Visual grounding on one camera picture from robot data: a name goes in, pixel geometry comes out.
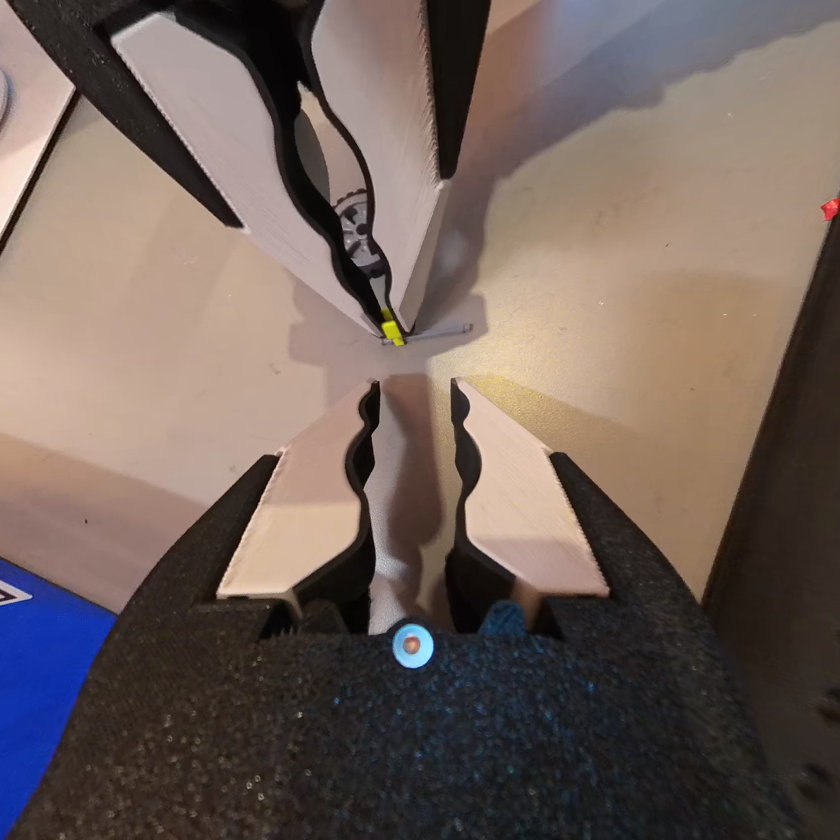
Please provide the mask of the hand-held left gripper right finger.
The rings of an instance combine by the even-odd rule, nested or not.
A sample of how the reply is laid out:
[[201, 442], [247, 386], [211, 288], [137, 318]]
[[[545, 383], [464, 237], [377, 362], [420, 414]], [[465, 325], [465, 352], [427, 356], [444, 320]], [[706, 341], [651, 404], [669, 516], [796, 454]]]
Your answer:
[[473, 385], [452, 381], [471, 446], [465, 548], [490, 573], [490, 599], [594, 597], [611, 591], [554, 469], [549, 447]]

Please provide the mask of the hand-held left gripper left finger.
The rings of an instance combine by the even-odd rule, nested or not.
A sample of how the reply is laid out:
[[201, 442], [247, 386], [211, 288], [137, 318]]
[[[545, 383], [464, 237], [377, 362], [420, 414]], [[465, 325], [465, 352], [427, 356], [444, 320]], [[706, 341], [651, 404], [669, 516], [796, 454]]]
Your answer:
[[218, 600], [354, 601], [375, 553], [364, 485], [373, 470], [380, 386], [363, 381], [278, 453], [218, 585]]

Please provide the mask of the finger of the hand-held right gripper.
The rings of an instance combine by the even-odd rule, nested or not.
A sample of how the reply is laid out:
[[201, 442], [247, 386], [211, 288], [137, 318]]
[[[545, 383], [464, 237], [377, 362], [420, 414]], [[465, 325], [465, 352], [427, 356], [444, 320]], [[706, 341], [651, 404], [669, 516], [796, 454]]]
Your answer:
[[371, 235], [387, 265], [388, 307], [415, 328], [450, 182], [440, 172], [427, 5], [311, 2], [303, 45], [317, 93], [360, 156]]
[[282, 12], [148, 12], [110, 41], [257, 246], [380, 339], [371, 283], [298, 146], [286, 23]]

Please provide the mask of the thin grey plastic rod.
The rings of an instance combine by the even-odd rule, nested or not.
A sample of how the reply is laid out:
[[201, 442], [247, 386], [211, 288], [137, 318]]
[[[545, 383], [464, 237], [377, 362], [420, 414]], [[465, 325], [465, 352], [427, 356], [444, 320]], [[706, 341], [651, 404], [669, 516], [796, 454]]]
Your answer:
[[433, 329], [427, 329], [420, 332], [403, 332], [406, 337], [406, 345], [410, 343], [417, 343], [425, 340], [435, 340], [442, 338], [458, 337], [472, 333], [474, 324], [471, 322], [457, 322], [439, 326]]

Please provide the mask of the blue plastic storage bin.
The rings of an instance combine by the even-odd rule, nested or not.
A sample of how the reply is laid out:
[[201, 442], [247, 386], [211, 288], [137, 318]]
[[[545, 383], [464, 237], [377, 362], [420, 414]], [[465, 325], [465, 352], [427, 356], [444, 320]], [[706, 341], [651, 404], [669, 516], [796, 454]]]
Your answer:
[[1, 838], [42, 781], [117, 616], [1, 560]]

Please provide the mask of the white book stand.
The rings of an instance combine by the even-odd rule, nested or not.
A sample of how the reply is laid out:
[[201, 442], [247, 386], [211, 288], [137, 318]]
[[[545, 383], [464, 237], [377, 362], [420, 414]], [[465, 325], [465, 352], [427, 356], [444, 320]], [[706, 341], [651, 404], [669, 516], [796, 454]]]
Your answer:
[[1, 247], [75, 104], [76, 90], [9, 2], [1, 2]]

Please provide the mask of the black toy vehicle wheel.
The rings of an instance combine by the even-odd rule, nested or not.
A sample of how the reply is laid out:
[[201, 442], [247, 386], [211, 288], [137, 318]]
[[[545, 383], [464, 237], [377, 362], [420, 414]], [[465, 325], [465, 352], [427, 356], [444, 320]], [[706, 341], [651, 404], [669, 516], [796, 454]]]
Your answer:
[[385, 262], [371, 246], [367, 198], [366, 189], [361, 188], [342, 196], [332, 208], [339, 218], [348, 257], [372, 279], [385, 274]]

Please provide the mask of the black perforated mat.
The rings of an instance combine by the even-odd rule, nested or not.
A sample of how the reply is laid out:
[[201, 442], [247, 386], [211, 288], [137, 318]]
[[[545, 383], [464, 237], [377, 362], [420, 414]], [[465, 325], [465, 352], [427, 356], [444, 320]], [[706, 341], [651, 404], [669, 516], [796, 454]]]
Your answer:
[[703, 598], [812, 838], [839, 838], [839, 219], [828, 225]]

